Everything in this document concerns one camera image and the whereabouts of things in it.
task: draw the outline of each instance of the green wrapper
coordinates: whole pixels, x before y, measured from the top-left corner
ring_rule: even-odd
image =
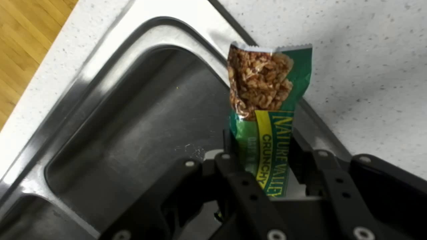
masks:
[[[278,54],[279,58],[286,58],[283,65],[272,68],[278,69],[280,74],[263,89],[260,86],[266,84],[255,84],[251,88],[251,77],[255,74],[258,82],[267,82],[264,76],[268,74],[268,69],[258,66],[259,62],[247,62],[244,58],[250,56],[248,58],[254,61],[256,61],[256,57],[264,60],[264,54],[260,53],[267,53],[267,57]],[[234,109],[230,117],[231,132],[239,145],[239,160],[246,170],[255,174],[270,197],[286,196],[294,112],[310,84],[311,58],[311,46],[266,50],[258,46],[231,45],[228,56]],[[286,98],[279,96],[280,90],[274,89],[275,84],[286,85],[279,88],[287,93]],[[274,100],[283,101],[278,105],[278,102],[271,101],[270,94],[274,96]]]

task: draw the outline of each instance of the black metal bracket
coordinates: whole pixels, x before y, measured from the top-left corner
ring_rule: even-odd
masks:
[[[100,238],[176,238],[212,200],[222,225],[211,240],[427,238],[421,220],[427,214],[427,182],[385,160],[359,154],[345,162],[327,150],[294,146],[290,165],[307,196],[275,201],[232,149],[224,149],[203,162],[176,161]]]

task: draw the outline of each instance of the white countertop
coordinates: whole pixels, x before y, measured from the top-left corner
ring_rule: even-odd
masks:
[[[423,0],[220,2],[262,45],[314,44],[306,98],[351,153],[378,154],[427,178]],[[0,176],[126,4],[78,2],[0,133]]]

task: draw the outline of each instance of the wooden surface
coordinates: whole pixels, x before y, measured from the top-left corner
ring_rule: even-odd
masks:
[[[0,129],[78,0],[0,0]]]

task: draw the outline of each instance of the nature valley logo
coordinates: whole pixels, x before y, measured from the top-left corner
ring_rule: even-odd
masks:
[[[256,180],[267,196],[284,194],[292,120],[291,110],[256,110],[260,157]]]

